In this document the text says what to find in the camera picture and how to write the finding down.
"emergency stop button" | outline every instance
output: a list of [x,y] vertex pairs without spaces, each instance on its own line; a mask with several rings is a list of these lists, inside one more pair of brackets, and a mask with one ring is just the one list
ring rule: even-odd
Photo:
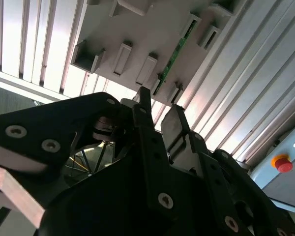
[[272,159],[271,164],[280,173],[287,173],[293,169],[293,164],[290,162],[290,157],[287,154],[276,156]]

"metal ceiling panel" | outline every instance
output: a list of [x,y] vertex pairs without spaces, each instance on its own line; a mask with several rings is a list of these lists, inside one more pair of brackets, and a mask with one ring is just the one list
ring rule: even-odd
[[37,40],[37,26],[39,22],[39,11],[40,11],[40,0],[30,0],[28,2],[28,22],[27,30],[23,30],[25,34],[25,43],[24,43],[24,58],[23,59],[23,69],[20,67],[20,75],[23,76],[23,79],[31,82],[33,74],[33,65],[35,59],[35,48]]
[[78,0],[57,0],[44,75],[44,87],[52,91],[60,90],[74,16],[76,10],[81,11],[80,3]]
[[2,71],[16,77],[19,76],[24,4],[23,0],[3,1]]
[[[162,9],[170,1],[162,1]],[[112,3],[105,1],[107,9]],[[195,64],[200,67],[178,104],[209,149],[223,148],[234,158],[253,163],[252,157],[262,156],[269,140],[295,126],[295,0],[241,3],[233,14],[225,11],[228,20],[214,44],[205,52],[197,49],[201,58]],[[45,103],[99,91],[119,100],[132,98],[136,86],[126,88],[117,78],[111,81],[70,65],[83,21],[91,19],[86,12],[93,10],[87,0],[0,0],[0,87]],[[214,5],[209,10],[214,15],[218,11]],[[92,24],[81,34],[91,33]],[[177,63],[197,58],[193,50],[187,52]],[[169,106],[152,104],[152,117],[160,129]]]

